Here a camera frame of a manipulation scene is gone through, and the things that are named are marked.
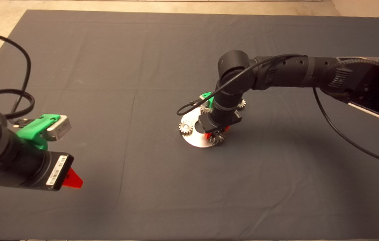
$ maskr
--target gear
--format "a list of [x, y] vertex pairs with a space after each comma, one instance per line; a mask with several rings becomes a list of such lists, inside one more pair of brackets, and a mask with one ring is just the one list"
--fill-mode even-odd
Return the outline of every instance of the gear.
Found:
[[225, 133], [223, 132], [213, 132], [209, 136], [209, 142], [213, 145], [220, 145], [225, 140]]
[[200, 106], [200, 114], [206, 114], [206, 113], [211, 113], [211, 112], [212, 112], [211, 108], [208, 108], [204, 105]]
[[237, 106], [237, 110], [242, 111], [245, 108], [245, 106], [246, 106], [246, 101], [244, 99], [242, 99], [240, 101], [240, 104]]
[[187, 121], [181, 122], [179, 124], [179, 132], [184, 136], [188, 136], [193, 132], [193, 125]]

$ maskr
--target dark gray fabric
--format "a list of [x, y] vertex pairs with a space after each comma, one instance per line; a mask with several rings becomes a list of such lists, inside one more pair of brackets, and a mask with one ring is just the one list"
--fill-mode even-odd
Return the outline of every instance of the dark gray fabric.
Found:
[[[379, 18], [27, 11], [10, 38], [33, 60], [28, 117], [69, 116], [50, 150], [75, 156], [84, 186], [0, 187], [0, 239], [379, 238], [379, 161], [329, 127], [311, 89], [248, 92], [218, 148], [188, 145], [175, 115], [214, 89], [228, 50], [379, 56]], [[4, 45], [0, 88], [23, 76]], [[379, 119], [321, 100], [379, 154]]]

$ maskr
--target black cable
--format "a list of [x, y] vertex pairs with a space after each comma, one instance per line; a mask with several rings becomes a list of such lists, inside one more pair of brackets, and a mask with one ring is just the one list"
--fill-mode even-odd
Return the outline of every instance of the black cable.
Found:
[[[26, 75], [24, 76], [23, 85], [21, 86], [21, 91], [26, 92], [27, 84], [29, 83], [29, 78], [30, 78], [30, 71], [32, 69], [32, 61], [30, 60], [29, 54], [27, 53], [27, 51], [23, 47], [21, 47], [18, 43], [10, 40], [9, 38], [0, 36], [0, 40], [3, 40], [9, 44], [12, 44], [14, 47], [16, 47], [18, 50], [20, 50], [21, 53], [23, 53], [24, 57], [26, 58], [26, 64], [27, 64]], [[20, 104], [21, 97], [23, 97], [23, 96], [18, 95], [17, 99], [14, 102], [14, 105], [11, 108], [11, 112], [9, 114], [15, 113], [15, 111], [18, 108], [18, 105]]]
[[315, 99], [316, 99], [316, 102], [319, 106], [319, 109], [321, 110], [323, 116], [325, 117], [326, 121], [328, 122], [328, 124], [335, 130], [335, 132], [337, 132], [344, 140], [346, 140], [348, 143], [352, 144], [352, 146], [356, 147], [357, 149], [365, 152], [366, 154], [372, 156], [372, 157], [375, 157], [377, 159], [379, 159], [379, 155], [375, 154], [375, 153], [372, 153], [370, 152], [369, 150], [361, 147], [360, 145], [356, 144], [355, 142], [353, 142], [352, 140], [350, 140], [347, 136], [345, 136], [343, 133], [341, 133], [341, 131], [334, 125], [334, 123], [332, 123], [331, 119], [329, 119], [329, 116], [326, 114], [322, 104], [321, 104], [321, 101], [319, 99], [319, 96], [318, 96], [318, 92], [316, 91], [316, 87], [313, 87], [313, 94], [315, 95]]
[[[266, 58], [262, 61], [259, 61], [257, 62], [256, 64], [254, 65], [251, 65], [249, 67], [247, 67], [246, 69], [244, 69], [242, 72], [238, 73], [236, 76], [234, 76], [233, 78], [231, 78], [230, 80], [228, 80], [227, 82], [225, 82], [225, 84], [223, 84], [221, 87], [219, 87], [217, 90], [215, 90], [212, 94], [210, 94], [208, 97], [204, 98], [204, 99], [197, 99], [197, 100], [194, 100], [194, 101], [191, 101], [190, 103], [182, 106], [179, 108], [179, 110], [177, 110], [176, 114], [179, 115], [179, 116], [183, 116], [185, 114], [188, 114], [190, 113], [191, 111], [193, 111], [195, 108], [201, 106], [204, 102], [208, 101], [210, 98], [214, 97], [217, 93], [219, 93], [220, 91], [222, 91], [225, 87], [227, 87], [229, 84], [231, 84], [232, 82], [234, 82], [236, 79], [238, 79], [240, 76], [246, 74], [247, 72], [249, 72], [250, 70], [252, 69], [255, 69], [256, 67], [260, 66], [261, 64], [265, 64], [265, 63], [268, 63], [270, 61], [274, 61], [274, 60], [278, 60], [278, 59], [281, 59], [281, 58], [291, 58], [291, 57], [296, 57], [296, 56], [304, 56], [304, 55], [298, 55], [298, 54], [285, 54], [285, 55], [276, 55], [276, 56], [273, 56], [273, 57], [269, 57], [269, 58]], [[189, 108], [188, 110], [186, 110], [185, 112], [181, 113], [181, 111], [183, 109], [185, 109], [186, 107], [189, 107], [189, 106], [192, 106], [191, 108]]]
[[1, 89], [0, 94], [16, 94], [20, 97], [26, 98], [30, 103], [29, 107], [27, 107], [24, 110], [17, 111], [14, 113], [4, 114], [6, 119], [15, 119], [15, 118], [25, 116], [25, 115], [29, 114], [33, 110], [33, 108], [35, 107], [35, 98], [31, 94], [29, 94], [25, 91], [16, 90], [16, 89]]

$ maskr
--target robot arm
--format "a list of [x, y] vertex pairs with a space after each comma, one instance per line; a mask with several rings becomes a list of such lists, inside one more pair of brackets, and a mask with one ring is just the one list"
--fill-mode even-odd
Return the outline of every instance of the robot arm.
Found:
[[[269, 57], [249, 59], [245, 52], [232, 50], [218, 61], [220, 79], [216, 89], [250, 66]], [[211, 112], [199, 116], [207, 133], [223, 131], [240, 122], [237, 107], [243, 94], [269, 87], [318, 87], [325, 94], [379, 117], [379, 58], [319, 58], [294, 55], [276, 58], [253, 68], [219, 91]]]

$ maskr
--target silver disc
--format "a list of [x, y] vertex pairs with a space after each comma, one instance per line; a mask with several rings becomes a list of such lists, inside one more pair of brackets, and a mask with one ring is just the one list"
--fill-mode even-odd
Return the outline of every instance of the silver disc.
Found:
[[193, 125], [193, 132], [189, 134], [188, 136], [182, 136], [188, 143], [195, 147], [200, 147], [200, 148], [206, 148], [206, 147], [211, 147], [214, 146], [213, 143], [209, 142], [205, 138], [204, 133], [199, 133], [196, 128], [195, 124], [199, 120], [200, 116], [200, 107], [195, 108], [192, 110], [190, 113], [182, 116], [181, 122], [190, 122]]

